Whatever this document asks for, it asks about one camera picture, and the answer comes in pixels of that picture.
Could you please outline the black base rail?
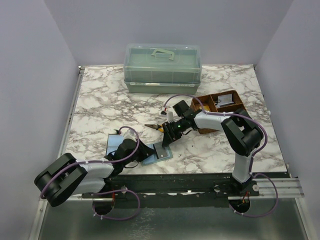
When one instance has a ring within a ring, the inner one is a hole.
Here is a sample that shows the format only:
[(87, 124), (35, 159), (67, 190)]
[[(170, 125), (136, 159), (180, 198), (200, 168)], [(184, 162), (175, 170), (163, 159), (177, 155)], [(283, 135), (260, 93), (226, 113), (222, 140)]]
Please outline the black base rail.
[(85, 193), (95, 203), (111, 201), (117, 208), (227, 208), (228, 198), (257, 197), (258, 184), (238, 183), (230, 173), (137, 174), (109, 177), (98, 193)]

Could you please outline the brown woven organizer basket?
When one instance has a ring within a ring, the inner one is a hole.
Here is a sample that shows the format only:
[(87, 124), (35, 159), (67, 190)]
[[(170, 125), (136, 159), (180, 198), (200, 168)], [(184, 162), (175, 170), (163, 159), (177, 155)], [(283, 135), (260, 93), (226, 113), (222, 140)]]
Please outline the brown woven organizer basket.
[(246, 109), (238, 92), (234, 89), (212, 93), (197, 97), (203, 104), (204, 110), (209, 112), (234, 112), (238, 109)]

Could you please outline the yellow handled pliers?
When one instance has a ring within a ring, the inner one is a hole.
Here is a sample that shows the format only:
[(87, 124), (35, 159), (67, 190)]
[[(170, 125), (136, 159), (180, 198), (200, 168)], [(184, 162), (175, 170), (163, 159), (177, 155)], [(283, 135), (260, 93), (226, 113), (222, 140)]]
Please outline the yellow handled pliers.
[(161, 133), (164, 132), (162, 124), (145, 124), (144, 126), (148, 127), (148, 128), (151, 128), (151, 129), (154, 129), (154, 130), (157, 130), (157, 131), (159, 131)]

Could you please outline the green plastic storage box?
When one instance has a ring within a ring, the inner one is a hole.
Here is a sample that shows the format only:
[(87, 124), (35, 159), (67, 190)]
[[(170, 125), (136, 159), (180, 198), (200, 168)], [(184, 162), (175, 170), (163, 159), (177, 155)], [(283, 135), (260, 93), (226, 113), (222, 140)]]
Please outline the green plastic storage box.
[(132, 43), (126, 47), (123, 72), (130, 93), (193, 95), (201, 84), (200, 47)]

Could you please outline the grey cards in basket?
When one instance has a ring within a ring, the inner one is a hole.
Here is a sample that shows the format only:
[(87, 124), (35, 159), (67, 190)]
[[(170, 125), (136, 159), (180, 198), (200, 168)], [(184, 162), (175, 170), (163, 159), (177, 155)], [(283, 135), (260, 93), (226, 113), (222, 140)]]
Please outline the grey cards in basket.
[(225, 94), (225, 95), (219, 95), (217, 97), (217, 101), (216, 101), (216, 107), (217, 108), (221, 108), (224, 106), (228, 106), (228, 105), (233, 105), (234, 101), (233, 101), (233, 94)]

